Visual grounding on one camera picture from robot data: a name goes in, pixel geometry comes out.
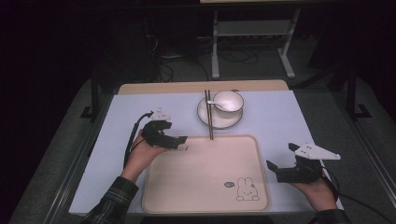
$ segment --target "plaid sleeve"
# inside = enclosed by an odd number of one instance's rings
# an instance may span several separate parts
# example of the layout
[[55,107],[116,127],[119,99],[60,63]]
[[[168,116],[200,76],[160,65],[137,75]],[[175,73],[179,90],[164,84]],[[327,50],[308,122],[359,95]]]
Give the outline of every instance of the plaid sleeve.
[[117,177],[102,200],[81,223],[123,223],[126,212],[139,188],[131,181]]
[[317,212],[319,224],[350,224],[350,220],[344,210],[331,209]]

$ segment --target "white tabletop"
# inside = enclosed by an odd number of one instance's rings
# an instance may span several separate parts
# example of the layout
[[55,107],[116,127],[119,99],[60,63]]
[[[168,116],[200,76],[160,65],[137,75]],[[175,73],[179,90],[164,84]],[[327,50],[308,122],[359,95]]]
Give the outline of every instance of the white tabletop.
[[[279,168],[293,167],[294,154],[288,143],[314,143],[292,91],[240,91],[245,100],[244,114],[234,126],[214,134],[250,134],[262,154],[262,162],[272,161]],[[106,193],[122,171],[125,148],[136,121],[150,110],[161,107],[173,123],[165,134],[173,136],[208,135],[207,126],[197,116],[197,105],[204,93],[160,93],[116,95],[106,115],[69,212],[86,214]],[[140,128],[148,122],[143,119]],[[313,211],[304,195],[289,184],[277,183],[264,165],[271,205],[264,214]],[[128,213],[146,215],[142,207],[146,171],[138,178],[136,193]]]

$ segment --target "white plate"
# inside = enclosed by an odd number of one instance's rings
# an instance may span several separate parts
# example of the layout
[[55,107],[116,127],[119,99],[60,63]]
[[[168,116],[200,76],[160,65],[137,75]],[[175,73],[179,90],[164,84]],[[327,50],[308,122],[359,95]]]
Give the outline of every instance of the white plate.
[[[199,102],[197,107],[197,112],[200,120],[203,121],[205,124],[208,124],[205,98],[203,98]],[[235,123],[237,123],[242,118],[242,115],[243,115],[243,109],[238,110],[236,112],[224,112],[217,109],[215,106],[212,106],[213,128],[223,129],[223,128],[231,127],[235,125]]]

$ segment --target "metal stand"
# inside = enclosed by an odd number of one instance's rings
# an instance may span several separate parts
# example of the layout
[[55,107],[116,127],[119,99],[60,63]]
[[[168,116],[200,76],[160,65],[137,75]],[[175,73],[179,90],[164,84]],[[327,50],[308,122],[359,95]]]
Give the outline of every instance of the metal stand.
[[280,57],[280,60],[283,63],[283,67],[285,68],[286,75],[288,76],[288,78],[295,78],[296,77],[294,75],[293,69],[291,68],[287,53],[288,53],[288,50],[289,50],[291,38],[293,37],[293,34],[294,34],[294,29],[295,29],[295,27],[297,25],[297,20],[298,20],[298,17],[300,15],[300,11],[301,10],[299,8],[297,8],[294,11],[293,19],[290,22],[290,27],[289,27],[288,33],[286,34],[285,45],[283,46],[282,49],[277,49],[277,52],[278,52],[279,57]]
[[219,21],[218,12],[215,11],[213,20],[212,78],[217,80],[220,77],[218,36],[232,35],[285,35],[286,42],[283,48],[277,51],[288,78],[295,78],[287,53],[300,11],[299,8],[295,9],[292,20],[283,21]]
[[98,113],[99,113],[99,89],[98,82],[96,80],[96,73],[93,71],[91,75],[91,102],[92,102],[92,112],[89,113],[91,107],[85,106],[84,111],[82,112],[80,118],[82,119],[91,119],[91,122],[94,122]]

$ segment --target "table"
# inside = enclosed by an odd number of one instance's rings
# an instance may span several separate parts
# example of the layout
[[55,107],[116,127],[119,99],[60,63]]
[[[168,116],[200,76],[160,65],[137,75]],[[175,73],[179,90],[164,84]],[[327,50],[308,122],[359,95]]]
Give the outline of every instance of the table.
[[[288,143],[313,143],[293,92],[288,91],[286,83],[281,80],[127,84],[113,98],[69,212],[84,215],[99,202],[120,174],[133,125],[147,110],[161,106],[174,116],[170,120],[172,129],[165,132],[168,135],[207,135],[207,126],[195,112],[197,104],[205,96],[205,89],[240,91],[245,99],[244,116],[229,129],[215,130],[215,135],[255,136],[263,160],[272,161],[280,168],[294,166],[294,154],[288,150]],[[271,205],[264,214],[313,212],[297,189],[277,183],[275,174],[266,167],[265,173]],[[145,176],[146,172],[136,182],[140,190],[128,213],[148,215],[141,205]]]

